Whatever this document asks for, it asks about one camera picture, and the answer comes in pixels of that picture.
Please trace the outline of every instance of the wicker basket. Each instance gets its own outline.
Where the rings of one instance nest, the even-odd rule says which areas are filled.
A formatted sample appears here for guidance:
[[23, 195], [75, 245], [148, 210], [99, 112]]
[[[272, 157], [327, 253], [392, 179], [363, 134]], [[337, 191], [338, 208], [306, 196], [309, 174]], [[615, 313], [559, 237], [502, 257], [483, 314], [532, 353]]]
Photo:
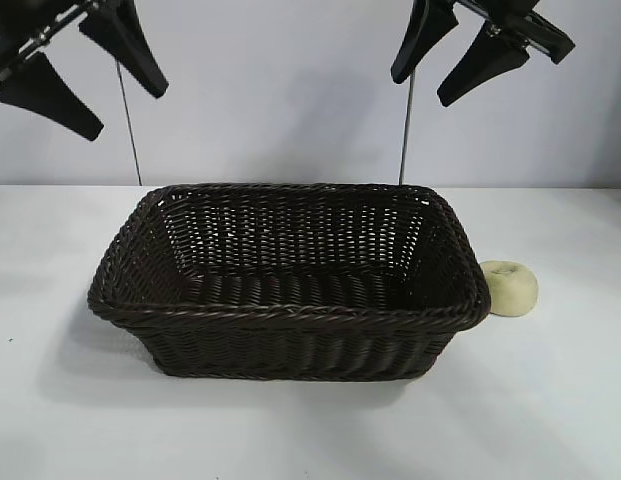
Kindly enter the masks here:
[[490, 309], [448, 204], [386, 185], [156, 190], [88, 303], [168, 375], [264, 380], [415, 378]]

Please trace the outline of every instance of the white table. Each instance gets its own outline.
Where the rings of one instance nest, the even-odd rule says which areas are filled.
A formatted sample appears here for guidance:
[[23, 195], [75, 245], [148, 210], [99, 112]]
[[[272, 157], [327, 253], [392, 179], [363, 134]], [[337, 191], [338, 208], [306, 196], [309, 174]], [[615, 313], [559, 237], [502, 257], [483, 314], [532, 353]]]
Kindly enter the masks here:
[[621, 191], [442, 190], [538, 308], [411, 383], [161, 375], [85, 291], [136, 187], [0, 187], [0, 480], [621, 479]]

